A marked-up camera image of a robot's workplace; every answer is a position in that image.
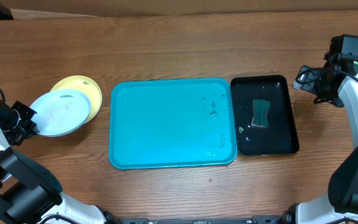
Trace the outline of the light blue plate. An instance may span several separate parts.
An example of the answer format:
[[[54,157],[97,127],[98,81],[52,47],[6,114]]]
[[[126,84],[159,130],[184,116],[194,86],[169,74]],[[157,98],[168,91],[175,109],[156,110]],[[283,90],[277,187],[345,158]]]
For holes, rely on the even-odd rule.
[[[37,125],[37,134],[58,137],[72,133],[85,123],[91,103],[78,90],[62,89],[42,95],[30,108],[35,111],[31,121]]]

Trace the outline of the green sponge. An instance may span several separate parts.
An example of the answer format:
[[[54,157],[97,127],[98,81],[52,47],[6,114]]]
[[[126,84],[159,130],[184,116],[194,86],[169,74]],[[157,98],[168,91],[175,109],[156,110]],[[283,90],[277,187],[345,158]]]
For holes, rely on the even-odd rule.
[[[268,128],[269,122],[267,115],[270,109],[270,102],[268,100],[253,99],[252,109],[253,113],[251,126],[258,128]]]

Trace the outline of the yellow-green plate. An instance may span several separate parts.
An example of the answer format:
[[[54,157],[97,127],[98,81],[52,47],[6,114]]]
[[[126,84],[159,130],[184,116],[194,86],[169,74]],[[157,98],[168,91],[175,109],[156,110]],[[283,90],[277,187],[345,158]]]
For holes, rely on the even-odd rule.
[[[98,114],[103,102],[103,96],[99,85],[93,79],[83,75],[69,76],[56,83],[51,91],[61,89],[78,90],[89,98],[91,109],[85,123],[91,121]]]

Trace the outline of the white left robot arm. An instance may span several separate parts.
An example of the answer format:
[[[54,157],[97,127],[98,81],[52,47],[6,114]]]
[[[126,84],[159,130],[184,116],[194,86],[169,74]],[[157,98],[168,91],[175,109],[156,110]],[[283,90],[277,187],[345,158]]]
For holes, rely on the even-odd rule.
[[[65,194],[48,169],[9,145],[1,128],[0,221],[62,224],[120,222],[111,212]]]

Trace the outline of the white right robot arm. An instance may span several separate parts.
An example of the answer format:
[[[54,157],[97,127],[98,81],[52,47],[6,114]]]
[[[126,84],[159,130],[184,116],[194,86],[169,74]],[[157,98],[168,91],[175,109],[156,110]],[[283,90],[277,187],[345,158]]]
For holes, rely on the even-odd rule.
[[[332,174],[328,191],[285,211],[281,223],[358,223],[358,60],[340,59],[325,67],[302,66],[293,88],[346,110],[353,151]]]

